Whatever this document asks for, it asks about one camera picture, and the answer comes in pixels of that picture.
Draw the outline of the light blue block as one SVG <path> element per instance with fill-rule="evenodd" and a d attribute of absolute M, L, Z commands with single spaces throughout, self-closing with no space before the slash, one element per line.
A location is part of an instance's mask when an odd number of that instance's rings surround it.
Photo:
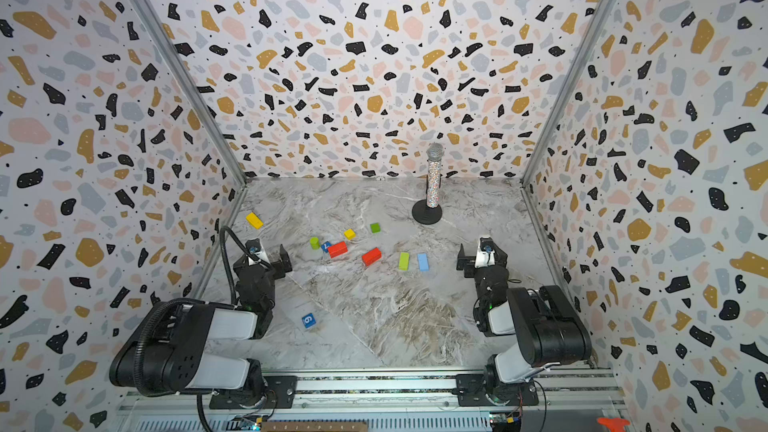
<path fill-rule="evenodd" d="M 420 271 L 427 272 L 430 270 L 428 257 L 425 253 L 419 253 L 417 255 L 417 260 Z"/>

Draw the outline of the red rectangular block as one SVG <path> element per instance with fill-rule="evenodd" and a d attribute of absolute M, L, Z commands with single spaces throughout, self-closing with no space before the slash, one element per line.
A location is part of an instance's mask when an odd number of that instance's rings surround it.
<path fill-rule="evenodd" d="M 381 258 L 382 258 L 381 250 L 379 248 L 373 248 L 362 256 L 362 262 L 366 267 L 370 267 L 372 264 L 379 261 Z"/>
<path fill-rule="evenodd" d="M 339 242 L 328 247 L 328 255 L 330 258 L 335 258 L 346 254 L 348 247 L 346 242 Z"/>

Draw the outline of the lime green block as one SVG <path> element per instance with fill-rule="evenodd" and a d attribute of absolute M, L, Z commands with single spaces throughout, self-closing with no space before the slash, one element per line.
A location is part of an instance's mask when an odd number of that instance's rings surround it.
<path fill-rule="evenodd" d="M 400 271 L 408 271 L 410 264 L 410 254 L 407 252 L 401 252 L 399 255 L 398 269 Z"/>

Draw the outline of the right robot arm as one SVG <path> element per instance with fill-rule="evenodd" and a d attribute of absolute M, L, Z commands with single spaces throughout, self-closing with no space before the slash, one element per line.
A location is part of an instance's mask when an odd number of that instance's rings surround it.
<path fill-rule="evenodd" d="M 563 290 L 513 287 L 508 255 L 490 237 L 479 239 L 476 254 L 464 249 L 456 268 L 474 281 L 473 320 L 486 337 L 510 337 L 513 344 L 492 355 L 480 374 L 456 376 L 461 407 L 523 407 L 539 403 L 534 378 L 553 366 L 586 361 L 589 333 Z"/>

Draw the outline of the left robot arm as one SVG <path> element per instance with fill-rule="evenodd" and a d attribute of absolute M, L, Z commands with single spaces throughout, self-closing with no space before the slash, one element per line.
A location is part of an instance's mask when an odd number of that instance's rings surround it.
<path fill-rule="evenodd" d="M 270 261 L 257 239 L 233 266 L 235 304 L 179 298 L 160 301 L 121 347 L 109 368 L 116 387 L 145 397 L 212 393 L 213 408 L 278 406 L 278 392 L 256 359 L 208 352 L 213 341 L 251 341 L 266 335 L 275 307 L 275 282 L 293 270 L 286 249 Z"/>

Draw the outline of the yellow flat rectangular block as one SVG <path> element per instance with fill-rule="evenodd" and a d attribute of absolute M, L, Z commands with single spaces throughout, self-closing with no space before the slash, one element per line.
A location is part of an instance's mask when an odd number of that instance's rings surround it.
<path fill-rule="evenodd" d="M 255 229 L 261 229 L 264 226 L 263 221 L 253 212 L 246 216 L 246 220 Z"/>

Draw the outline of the blue number six cube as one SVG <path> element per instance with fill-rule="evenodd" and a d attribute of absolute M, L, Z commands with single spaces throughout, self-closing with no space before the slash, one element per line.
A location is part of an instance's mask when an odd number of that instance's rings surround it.
<path fill-rule="evenodd" d="M 309 329 L 316 325 L 316 319 L 312 313 L 309 313 L 302 317 L 303 325 L 306 329 Z"/>

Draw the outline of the black round microphone stand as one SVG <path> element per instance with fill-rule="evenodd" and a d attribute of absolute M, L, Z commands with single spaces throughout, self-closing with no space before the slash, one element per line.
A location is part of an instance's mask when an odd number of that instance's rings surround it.
<path fill-rule="evenodd" d="M 430 207 L 426 199 L 417 201 L 412 209 L 413 219 L 423 225 L 433 225 L 442 219 L 443 211 L 440 205 Z"/>

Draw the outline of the glitter microphone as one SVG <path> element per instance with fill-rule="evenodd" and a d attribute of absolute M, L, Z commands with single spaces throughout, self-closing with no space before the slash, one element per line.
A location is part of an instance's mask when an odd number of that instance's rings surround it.
<path fill-rule="evenodd" d="M 441 184 L 441 166 L 444 148 L 439 143 L 432 143 L 427 150 L 427 188 L 426 205 L 434 209 L 439 206 Z"/>

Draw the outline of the wooden strip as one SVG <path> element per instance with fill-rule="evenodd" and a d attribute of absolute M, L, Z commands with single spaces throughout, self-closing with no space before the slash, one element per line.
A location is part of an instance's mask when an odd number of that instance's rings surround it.
<path fill-rule="evenodd" d="M 364 421 L 264 421 L 261 432 L 368 432 Z"/>

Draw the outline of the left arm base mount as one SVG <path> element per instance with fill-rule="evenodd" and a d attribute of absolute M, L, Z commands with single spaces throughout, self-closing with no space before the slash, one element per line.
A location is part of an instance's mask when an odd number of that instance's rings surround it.
<path fill-rule="evenodd" d="M 223 390 L 213 395 L 211 410 L 272 410 L 290 409 L 297 390 L 295 375 L 267 375 L 255 380 L 247 379 L 239 390 Z"/>

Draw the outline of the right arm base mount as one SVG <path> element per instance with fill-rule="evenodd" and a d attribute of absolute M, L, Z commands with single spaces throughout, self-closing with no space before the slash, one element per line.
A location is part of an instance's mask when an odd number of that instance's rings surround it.
<path fill-rule="evenodd" d="M 452 393 L 457 396 L 460 407 L 527 407 L 539 404 L 533 384 L 505 384 L 489 372 L 458 374 Z"/>

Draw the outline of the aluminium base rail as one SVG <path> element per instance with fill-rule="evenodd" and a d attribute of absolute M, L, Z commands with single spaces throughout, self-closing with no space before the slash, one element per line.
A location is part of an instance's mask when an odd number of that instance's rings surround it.
<path fill-rule="evenodd" d="M 539 404 L 460 407 L 458 374 L 478 369 L 340 369 L 268 371 L 295 375 L 290 409 L 211 410 L 212 396 L 149 399 L 129 393 L 113 431 L 260 431 L 264 421 L 364 421 L 369 431 L 605 431 L 600 417 L 629 418 L 612 372 L 586 365 L 554 367 L 534 378 Z"/>

